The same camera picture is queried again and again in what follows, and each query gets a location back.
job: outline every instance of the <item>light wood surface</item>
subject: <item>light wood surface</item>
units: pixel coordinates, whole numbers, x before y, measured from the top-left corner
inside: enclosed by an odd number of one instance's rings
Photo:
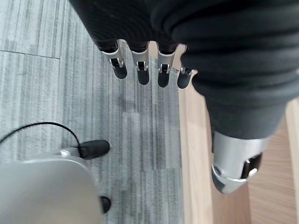
[[[179,91],[185,224],[213,224],[204,99],[192,86]]]
[[[296,206],[285,117],[249,183],[252,224],[295,224]]]
[[[297,223],[299,223],[299,99],[295,99],[289,103],[289,106],[286,110],[286,120],[292,158]]]
[[[251,224],[247,184],[230,195],[212,186],[212,198],[214,224]]]

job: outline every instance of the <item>gray carpet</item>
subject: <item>gray carpet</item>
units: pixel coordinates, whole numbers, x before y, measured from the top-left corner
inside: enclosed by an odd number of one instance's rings
[[[182,224],[183,198],[175,71],[166,88],[141,86],[125,44],[128,77],[115,77],[65,0],[2,0],[0,136],[55,121],[81,141],[112,149],[89,162],[99,194],[112,198],[107,224]],[[27,129],[0,148],[0,166],[75,144],[58,127]]]

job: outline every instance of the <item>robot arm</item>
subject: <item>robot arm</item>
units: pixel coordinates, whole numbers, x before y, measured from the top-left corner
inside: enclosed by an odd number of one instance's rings
[[[70,0],[117,77],[127,74],[118,39],[127,41],[141,84],[147,42],[158,43],[158,84],[165,87],[178,43],[188,46],[178,79],[206,99],[213,132],[212,177],[231,193],[258,170],[267,141],[299,95],[296,0]]]

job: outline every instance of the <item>black wire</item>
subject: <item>black wire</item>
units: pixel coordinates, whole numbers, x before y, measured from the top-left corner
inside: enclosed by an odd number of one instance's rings
[[[25,129],[25,128],[28,128],[28,127],[32,127],[32,126],[37,126],[37,125],[54,125],[54,126],[58,126],[58,127],[61,127],[67,131],[69,131],[76,139],[77,141],[77,145],[78,145],[78,152],[79,152],[79,155],[80,157],[82,157],[82,153],[81,153],[81,145],[80,145],[80,142],[79,142],[79,139],[77,138],[77,136],[75,135],[75,133],[69,129],[68,127],[64,126],[64,125],[61,125],[59,123],[56,123],[56,122],[38,122],[38,123],[33,123],[33,124],[29,124],[29,125],[25,125],[25,126],[22,126],[22,127],[19,127],[13,131],[11,131],[10,133],[8,133],[7,135],[5,135],[1,140],[0,140],[0,145],[6,140],[8,139],[9,137],[11,137],[13,134],[15,134],[16,132],[22,130],[22,129]]]

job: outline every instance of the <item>silver metal casing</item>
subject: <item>silver metal casing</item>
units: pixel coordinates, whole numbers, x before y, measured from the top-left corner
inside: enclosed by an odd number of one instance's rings
[[[194,71],[195,71],[195,69],[192,69],[190,72],[187,72],[187,71],[186,71],[186,67],[184,67],[184,66],[181,67],[181,73],[182,73],[182,74],[186,74],[186,75],[188,75],[188,76],[191,76],[191,75],[193,74]]]
[[[103,224],[85,160],[64,150],[0,168],[1,224]]]
[[[124,60],[123,60],[123,56],[122,56],[122,53],[121,53],[121,49],[120,49],[120,43],[119,41],[117,41],[117,50],[115,52],[112,52],[112,53],[107,53],[105,51],[102,51],[106,57],[108,58],[109,60],[109,63],[110,65],[115,68],[115,66],[113,65],[111,59],[116,59],[120,68],[123,67],[123,64],[124,64]]]
[[[159,73],[162,73],[162,65],[163,64],[167,65],[167,71],[166,71],[166,73],[167,74],[170,73],[175,53],[176,53],[176,51],[174,51],[172,54],[166,55],[166,54],[162,54],[158,50],[158,69],[159,69]]]
[[[215,132],[212,179],[221,193],[232,193],[254,176],[269,138],[243,140]]]
[[[149,45],[147,45],[146,50],[143,52],[131,51],[131,53],[137,71],[140,71],[138,62],[144,62],[144,70],[147,71],[149,68]]]

